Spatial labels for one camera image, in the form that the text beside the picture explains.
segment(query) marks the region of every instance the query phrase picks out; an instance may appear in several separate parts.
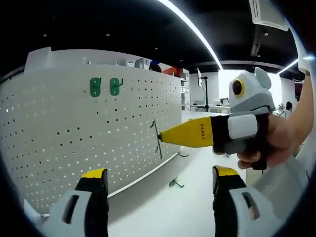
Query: desk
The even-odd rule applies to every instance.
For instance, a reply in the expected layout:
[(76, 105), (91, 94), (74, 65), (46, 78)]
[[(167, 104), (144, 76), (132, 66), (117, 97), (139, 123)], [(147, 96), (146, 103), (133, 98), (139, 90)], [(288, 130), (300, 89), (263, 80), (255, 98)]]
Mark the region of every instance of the desk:
[[(191, 108), (203, 108), (206, 112), (206, 105), (190, 105)], [(214, 113), (222, 113), (222, 114), (229, 114), (229, 106), (215, 106), (215, 105), (209, 105), (208, 106), (209, 112)]]

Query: human hand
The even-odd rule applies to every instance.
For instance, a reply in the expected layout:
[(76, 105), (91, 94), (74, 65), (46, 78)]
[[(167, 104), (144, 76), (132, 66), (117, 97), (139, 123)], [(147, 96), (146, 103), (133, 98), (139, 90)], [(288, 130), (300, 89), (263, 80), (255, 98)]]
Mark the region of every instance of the human hand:
[[(267, 141), (274, 148), (267, 156), (267, 166), (275, 166), (286, 161), (293, 154), (293, 144), (295, 140), (294, 127), (285, 118), (270, 115)], [(253, 162), (260, 159), (260, 152), (252, 154), (241, 152), (237, 153), (239, 158), (238, 166), (240, 169), (250, 168)]]

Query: black ceiling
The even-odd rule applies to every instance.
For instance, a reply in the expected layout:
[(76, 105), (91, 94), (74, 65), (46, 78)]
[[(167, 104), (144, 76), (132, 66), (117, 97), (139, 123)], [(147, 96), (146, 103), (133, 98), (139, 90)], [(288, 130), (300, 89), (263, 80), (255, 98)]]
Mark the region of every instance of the black ceiling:
[[(248, 0), (171, 2), (199, 28), (220, 60), (286, 66), (297, 58), (291, 32), (254, 25)], [(1, 8), (0, 75), (23, 66), (29, 51), (47, 46), (124, 52), (190, 70), (198, 63), (214, 61), (191, 29), (157, 0), (47, 0), (11, 5)], [(260, 48), (254, 53), (258, 37)], [(211, 71), (216, 66), (200, 69)]]

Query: curved partition wall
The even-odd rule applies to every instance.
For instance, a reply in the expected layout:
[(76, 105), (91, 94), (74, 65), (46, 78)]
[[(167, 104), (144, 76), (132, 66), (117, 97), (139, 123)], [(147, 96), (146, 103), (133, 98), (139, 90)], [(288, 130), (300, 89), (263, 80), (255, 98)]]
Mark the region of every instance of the curved partition wall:
[[(90, 80), (101, 78), (101, 94)], [(122, 79), (117, 96), (110, 79)], [(38, 213), (83, 172), (105, 167), (109, 193), (134, 182), (173, 156), (179, 146), (161, 144), (158, 131), (181, 122), (180, 80), (111, 65), (46, 69), (6, 81), (0, 88), (0, 150), (19, 194)]]

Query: green pegboard hook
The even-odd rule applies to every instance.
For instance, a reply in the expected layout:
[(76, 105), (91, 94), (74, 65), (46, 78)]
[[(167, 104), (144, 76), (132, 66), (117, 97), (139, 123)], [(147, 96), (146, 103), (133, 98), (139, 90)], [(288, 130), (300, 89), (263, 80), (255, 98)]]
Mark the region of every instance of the green pegboard hook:
[(98, 97), (101, 94), (101, 78), (91, 78), (90, 80), (90, 95)]
[(123, 85), (123, 78), (122, 78), (122, 83), (119, 83), (119, 79), (117, 78), (112, 78), (110, 80), (110, 93), (111, 95), (118, 95), (119, 94), (119, 87)]

